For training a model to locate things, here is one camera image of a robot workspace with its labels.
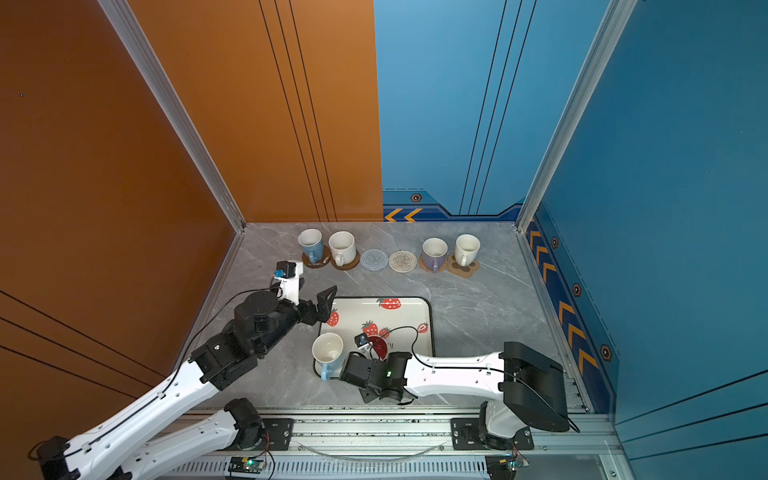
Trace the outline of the red interior mug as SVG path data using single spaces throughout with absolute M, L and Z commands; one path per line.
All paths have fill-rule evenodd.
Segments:
M 389 352 L 387 342 L 378 336 L 369 336 L 368 345 L 372 352 L 372 356 L 378 360 L 386 360 Z

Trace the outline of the light blue mug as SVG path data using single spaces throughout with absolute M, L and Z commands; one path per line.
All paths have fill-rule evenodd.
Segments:
M 343 339 L 332 332 L 321 334 L 314 340 L 311 352 L 314 360 L 320 365 L 321 380 L 328 381 L 343 364 Z

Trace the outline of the dark brown wooden round coaster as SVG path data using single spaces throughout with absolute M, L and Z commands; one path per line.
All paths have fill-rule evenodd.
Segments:
M 312 262 L 306 253 L 302 254 L 302 263 L 306 268 L 309 268 L 309 269 L 323 268 L 324 266 L 329 264 L 331 259 L 332 259 L 332 254 L 330 249 L 327 247 L 324 248 L 322 257 L 318 259 L 316 262 Z

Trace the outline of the light brown wooden round coaster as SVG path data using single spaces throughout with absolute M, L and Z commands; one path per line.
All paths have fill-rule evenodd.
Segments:
M 361 257 L 361 254 L 360 254 L 360 252 L 359 252 L 359 251 L 357 251 L 357 252 L 356 252 L 356 254 L 355 254 L 355 257 L 354 257 L 354 259 L 353 259 L 351 262 L 349 262 L 349 263 L 346 263 L 346 264 L 344 264 L 344 265 L 341 265 L 341 264 L 339 264 L 339 263 L 337 262 L 337 259 L 339 259 L 339 260 L 342 260 L 342 257 L 339 257 L 339 258 L 337 258 L 337 257 L 332 257 L 332 258 L 331 258 L 331 265 L 332 265 L 332 266 L 333 266 L 335 269 L 337 269 L 337 270 L 348 271 L 348 270 L 351 270 L 351 269 L 353 269 L 353 268 L 355 268 L 356 266 L 358 266 L 358 265 L 359 265 L 359 263 L 360 263 L 360 257 Z

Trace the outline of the white speckled mug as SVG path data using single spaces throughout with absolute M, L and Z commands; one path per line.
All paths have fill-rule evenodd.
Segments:
M 351 262 L 357 252 L 355 237 L 348 231 L 333 233 L 328 240 L 328 245 L 332 257 L 342 257 L 342 260 L 337 259 L 337 262 L 341 265 Z

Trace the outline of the grey woven rope coaster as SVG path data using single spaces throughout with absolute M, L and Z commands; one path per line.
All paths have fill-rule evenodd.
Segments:
M 380 249 L 365 250 L 360 256 L 360 265 L 367 271 L 381 271 L 389 264 L 389 256 Z

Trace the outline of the multicolour woven rope coaster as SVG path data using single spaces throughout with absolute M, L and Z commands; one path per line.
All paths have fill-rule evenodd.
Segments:
M 398 250 L 391 254 L 388 259 L 389 267 L 400 274 L 413 271 L 418 264 L 416 255 L 407 250 Z

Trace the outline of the woven rattan round coaster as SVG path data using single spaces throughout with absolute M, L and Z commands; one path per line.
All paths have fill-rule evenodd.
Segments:
M 437 268 L 433 268 L 431 265 L 427 265 L 423 258 L 419 259 L 419 267 L 424 270 L 427 273 L 435 274 L 439 272 L 443 272 L 448 266 L 447 261 L 443 261 L 438 265 Z

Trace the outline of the purple handled mug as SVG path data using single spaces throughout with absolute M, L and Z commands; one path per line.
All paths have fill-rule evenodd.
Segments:
M 447 253 L 447 243 L 440 238 L 433 237 L 423 242 L 420 258 L 423 258 L 427 265 L 437 268 L 440 263 L 446 261 Z

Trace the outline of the paw shaped wooden coaster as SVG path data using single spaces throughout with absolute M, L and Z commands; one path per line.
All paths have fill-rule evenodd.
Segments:
M 450 273 L 465 279 L 471 278 L 479 268 L 480 268 L 479 261 L 475 260 L 467 266 L 462 266 L 456 261 L 454 255 L 450 256 L 450 259 L 447 265 L 447 270 Z

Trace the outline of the white strawberry tray black rim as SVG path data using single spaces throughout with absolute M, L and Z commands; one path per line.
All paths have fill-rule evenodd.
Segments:
M 343 339 L 344 361 L 351 352 L 359 352 L 353 339 L 360 333 L 383 338 L 388 356 L 402 351 L 434 354 L 431 306 L 421 297 L 338 297 L 330 319 L 319 327 L 318 334 L 330 332 Z M 376 359 L 371 350 L 359 353 Z M 342 366 L 331 378 L 339 377 Z

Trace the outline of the right green circuit board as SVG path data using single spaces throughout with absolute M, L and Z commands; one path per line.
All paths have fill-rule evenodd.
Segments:
M 530 466 L 524 457 L 486 456 L 486 471 L 490 480 L 515 480 L 518 473 Z

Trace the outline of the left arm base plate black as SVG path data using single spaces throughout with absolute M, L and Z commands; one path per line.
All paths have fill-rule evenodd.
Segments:
M 266 418 L 262 421 L 261 435 L 253 449 L 257 452 L 288 451 L 293 436 L 295 420 L 287 417 Z

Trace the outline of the left aluminium corner post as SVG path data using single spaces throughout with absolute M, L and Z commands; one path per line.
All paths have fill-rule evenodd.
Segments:
M 245 217 L 131 6 L 124 0 L 99 0 L 98 4 L 230 225 L 243 233 Z

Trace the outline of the aluminium corner post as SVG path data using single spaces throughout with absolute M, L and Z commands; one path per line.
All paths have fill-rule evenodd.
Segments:
M 131 6 L 124 0 L 99 0 L 98 4 L 230 225 L 243 233 L 245 217 Z
M 636 5 L 637 0 L 608 3 L 516 220 L 518 233 L 533 220 Z

